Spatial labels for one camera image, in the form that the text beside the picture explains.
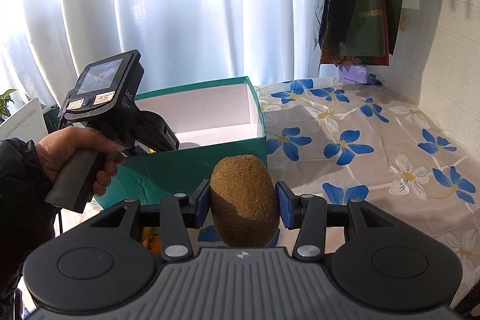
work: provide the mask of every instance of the sheer curtain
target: sheer curtain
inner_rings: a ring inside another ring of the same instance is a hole
[[[0,0],[0,91],[62,103],[94,61],[138,49],[139,92],[318,75],[314,0]]]

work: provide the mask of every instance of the brown fuzzy fruit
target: brown fuzzy fruit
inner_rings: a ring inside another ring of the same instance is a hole
[[[220,160],[210,179],[218,235],[229,247],[265,247],[280,222],[278,199],[262,161],[253,155]]]

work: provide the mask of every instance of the device screen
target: device screen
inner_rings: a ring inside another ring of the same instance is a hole
[[[112,60],[91,67],[85,75],[77,94],[109,88],[122,60]]]

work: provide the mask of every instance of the person's arm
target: person's arm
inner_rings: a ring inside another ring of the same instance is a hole
[[[18,139],[0,141],[0,317],[11,310],[13,295],[26,257],[54,237],[58,208],[45,202],[63,165],[76,148],[114,152],[122,147],[91,128],[68,127],[46,136],[37,145]],[[93,185],[103,195],[119,155],[97,172]]]

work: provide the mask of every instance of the textured wall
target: textured wall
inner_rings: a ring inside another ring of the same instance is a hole
[[[403,10],[384,83],[480,158],[480,0],[420,0]]]

